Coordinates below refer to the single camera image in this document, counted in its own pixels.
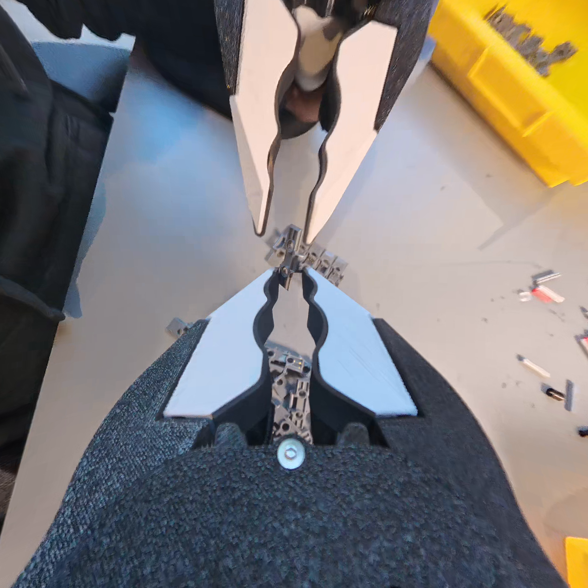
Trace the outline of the grey desk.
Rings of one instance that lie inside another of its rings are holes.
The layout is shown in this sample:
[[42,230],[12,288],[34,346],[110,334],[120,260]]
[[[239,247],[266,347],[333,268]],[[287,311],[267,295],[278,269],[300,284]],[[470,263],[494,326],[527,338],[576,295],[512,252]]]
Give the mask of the grey desk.
[[[1,536],[1,587],[38,547],[86,446],[172,343],[264,272],[270,237],[303,219],[316,128],[282,144],[268,233],[252,230],[231,124],[165,83],[136,48]],[[485,429],[529,526],[563,577],[587,536],[581,416],[517,359],[562,333],[516,291],[546,270],[587,307],[587,185],[545,187],[437,73],[405,88],[318,242],[342,290],[383,318]]]

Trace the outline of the person's left forearm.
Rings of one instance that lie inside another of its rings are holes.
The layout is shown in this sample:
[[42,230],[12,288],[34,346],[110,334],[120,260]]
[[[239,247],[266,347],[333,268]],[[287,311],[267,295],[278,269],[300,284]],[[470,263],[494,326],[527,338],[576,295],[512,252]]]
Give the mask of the person's left forearm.
[[85,26],[106,40],[121,34],[158,39],[217,38],[213,1],[19,1],[58,38]]

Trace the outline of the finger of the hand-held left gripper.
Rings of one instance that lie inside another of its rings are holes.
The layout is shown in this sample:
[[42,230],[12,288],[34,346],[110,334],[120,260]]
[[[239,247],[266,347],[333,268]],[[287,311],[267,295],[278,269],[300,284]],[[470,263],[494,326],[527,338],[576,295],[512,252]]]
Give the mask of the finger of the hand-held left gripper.
[[334,121],[319,148],[319,178],[309,197],[303,241],[311,243],[339,204],[376,139],[395,26],[362,23],[340,41],[332,65]]
[[283,1],[245,1],[236,89],[230,97],[254,232],[266,232],[281,143],[279,104],[292,81],[299,28]]

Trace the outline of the small grey track link cluster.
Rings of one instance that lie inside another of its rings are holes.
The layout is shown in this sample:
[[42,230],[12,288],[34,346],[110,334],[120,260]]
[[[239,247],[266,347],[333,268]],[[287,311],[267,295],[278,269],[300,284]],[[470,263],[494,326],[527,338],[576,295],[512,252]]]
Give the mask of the small grey track link cluster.
[[[177,377],[173,381],[176,383],[182,368],[191,356],[191,353],[202,334],[205,319],[197,320],[192,323],[181,323],[179,319],[174,319],[169,324],[168,330],[173,332],[178,339],[186,339],[188,334],[196,333],[194,345],[189,349],[184,363],[182,363]],[[220,445],[218,435],[221,434],[222,428],[232,428],[232,437],[240,436],[249,447],[262,447],[271,445],[276,440],[282,440],[283,437],[294,436],[300,437],[303,442],[313,444],[311,433],[311,410],[309,401],[309,386],[311,376],[310,361],[294,352],[293,350],[274,342],[267,342],[265,344],[269,356],[269,369],[271,378],[271,399],[270,412],[268,415],[267,426],[264,423],[255,429],[251,430],[245,436],[234,424],[222,424],[216,430],[215,436],[211,435],[211,429],[204,421],[198,419],[196,421],[186,420],[172,420],[178,422],[200,422],[202,424],[201,431],[197,434],[195,447],[204,447],[211,445]],[[157,418],[163,418],[163,407],[169,399],[173,385],[169,388],[165,401],[160,405]]]

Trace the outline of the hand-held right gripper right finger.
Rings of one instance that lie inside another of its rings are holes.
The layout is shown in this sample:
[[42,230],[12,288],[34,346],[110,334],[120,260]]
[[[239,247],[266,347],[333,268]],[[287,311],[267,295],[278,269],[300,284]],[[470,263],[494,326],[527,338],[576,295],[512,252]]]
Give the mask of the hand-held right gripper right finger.
[[418,410],[371,313],[320,275],[302,272],[307,329],[315,343],[310,380],[315,445],[387,445],[379,421]]

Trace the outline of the yellow storage bin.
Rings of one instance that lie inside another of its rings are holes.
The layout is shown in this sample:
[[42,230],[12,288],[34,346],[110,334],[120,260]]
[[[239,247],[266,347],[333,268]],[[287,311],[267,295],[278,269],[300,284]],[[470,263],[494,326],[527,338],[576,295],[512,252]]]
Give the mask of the yellow storage bin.
[[567,584],[569,587],[587,587],[587,538],[565,538]]
[[[488,22],[501,8],[577,53],[542,77]],[[587,1],[440,1],[429,34],[433,64],[548,187],[587,182]]]

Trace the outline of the scatter of black red pins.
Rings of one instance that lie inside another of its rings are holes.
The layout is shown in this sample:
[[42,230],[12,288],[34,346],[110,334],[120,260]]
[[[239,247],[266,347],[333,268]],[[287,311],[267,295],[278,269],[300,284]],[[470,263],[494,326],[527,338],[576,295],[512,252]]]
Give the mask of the scatter of black red pins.
[[528,288],[516,291],[521,303],[534,303],[548,312],[564,327],[562,333],[547,326],[547,343],[539,345],[539,352],[524,352],[517,355],[518,362],[541,379],[541,392],[554,401],[561,402],[565,411],[581,416],[577,435],[587,438],[587,308],[579,306],[577,311],[566,304],[569,297],[553,290],[553,282],[561,274],[546,270],[532,276]]

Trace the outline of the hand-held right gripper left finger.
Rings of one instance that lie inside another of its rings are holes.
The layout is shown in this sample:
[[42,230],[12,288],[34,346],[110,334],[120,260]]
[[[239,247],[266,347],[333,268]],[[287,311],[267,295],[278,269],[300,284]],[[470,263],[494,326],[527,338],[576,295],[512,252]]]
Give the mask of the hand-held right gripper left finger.
[[265,344],[279,291],[269,269],[214,310],[163,407],[165,420],[205,422],[215,436],[234,424],[247,436],[267,426],[271,378]]

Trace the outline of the pile of grey track links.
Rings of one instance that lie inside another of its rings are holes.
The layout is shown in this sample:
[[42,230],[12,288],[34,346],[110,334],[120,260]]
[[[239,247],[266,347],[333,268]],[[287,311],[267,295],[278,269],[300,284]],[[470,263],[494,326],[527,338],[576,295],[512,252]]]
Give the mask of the pile of grey track links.
[[570,41],[547,50],[545,39],[534,33],[529,24],[517,21],[506,12],[504,5],[490,10],[485,20],[541,77],[548,77],[552,66],[564,63],[578,53],[578,48]]

